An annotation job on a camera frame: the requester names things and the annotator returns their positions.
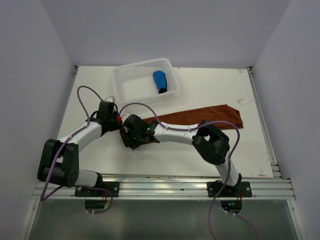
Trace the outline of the white plastic basket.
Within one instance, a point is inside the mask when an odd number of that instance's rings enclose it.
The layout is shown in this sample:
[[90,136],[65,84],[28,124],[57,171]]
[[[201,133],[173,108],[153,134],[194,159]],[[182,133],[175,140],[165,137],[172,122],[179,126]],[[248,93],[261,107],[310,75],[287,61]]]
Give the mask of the white plastic basket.
[[[165,72],[167,91],[159,94],[153,79],[155,71]],[[114,67],[111,82],[115,99],[131,102],[154,102],[171,97],[179,90],[175,70],[167,58],[157,58]]]

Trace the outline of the brown towel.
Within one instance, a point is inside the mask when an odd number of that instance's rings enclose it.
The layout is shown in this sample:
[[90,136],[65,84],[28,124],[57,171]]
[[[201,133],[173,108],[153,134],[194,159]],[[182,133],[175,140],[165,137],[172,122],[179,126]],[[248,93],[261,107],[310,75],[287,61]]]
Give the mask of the brown towel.
[[[158,116],[160,121],[174,125],[195,125],[202,120],[210,121],[225,121],[234,124],[238,129],[242,129],[243,121],[239,110],[234,109],[226,104],[208,106],[190,110],[183,110]],[[226,123],[216,123],[215,125],[220,130],[232,130],[232,126]],[[185,132],[179,132],[177,136],[160,136],[160,142],[175,142],[191,145],[192,137],[183,137]],[[126,147],[130,147],[127,137],[125,137],[124,128],[120,130],[120,135]]]

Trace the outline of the blue and grey towel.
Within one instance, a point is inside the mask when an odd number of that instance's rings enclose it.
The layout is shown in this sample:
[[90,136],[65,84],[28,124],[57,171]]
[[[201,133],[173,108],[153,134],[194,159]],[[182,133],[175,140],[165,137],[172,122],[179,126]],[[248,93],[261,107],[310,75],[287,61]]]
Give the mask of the blue and grey towel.
[[168,90],[167,79],[165,72],[157,70],[152,74],[157,91],[159,94],[163,94]]

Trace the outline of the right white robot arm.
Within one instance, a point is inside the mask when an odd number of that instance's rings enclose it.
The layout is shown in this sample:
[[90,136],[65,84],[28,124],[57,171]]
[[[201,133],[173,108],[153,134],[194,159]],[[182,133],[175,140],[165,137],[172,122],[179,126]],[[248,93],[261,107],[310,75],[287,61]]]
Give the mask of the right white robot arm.
[[[153,120],[147,123],[135,114],[123,114],[120,135],[126,147],[136,149],[153,143],[180,143],[195,148],[204,161],[216,167],[223,182],[223,192],[235,196],[241,190],[242,176],[232,162],[240,141],[239,129],[227,121],[203,120],[200,124],[174,125]],[[227,124],[237,134],[233,147],[230,138],[215,124]]]

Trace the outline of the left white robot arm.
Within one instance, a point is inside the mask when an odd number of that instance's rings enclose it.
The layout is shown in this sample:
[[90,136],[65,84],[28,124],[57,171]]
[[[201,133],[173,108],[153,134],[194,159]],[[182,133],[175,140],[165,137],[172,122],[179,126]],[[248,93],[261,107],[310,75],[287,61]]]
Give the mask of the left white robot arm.
[[119,130],[121,123],[117,105],[111,101],[101,101],[89,123],[66,137],[45,142],[37,179],[68,188],[86,187],[92,196],[101,195],[104,184],[99,181],[99,173],[80,169],[79,154],[105,133]]

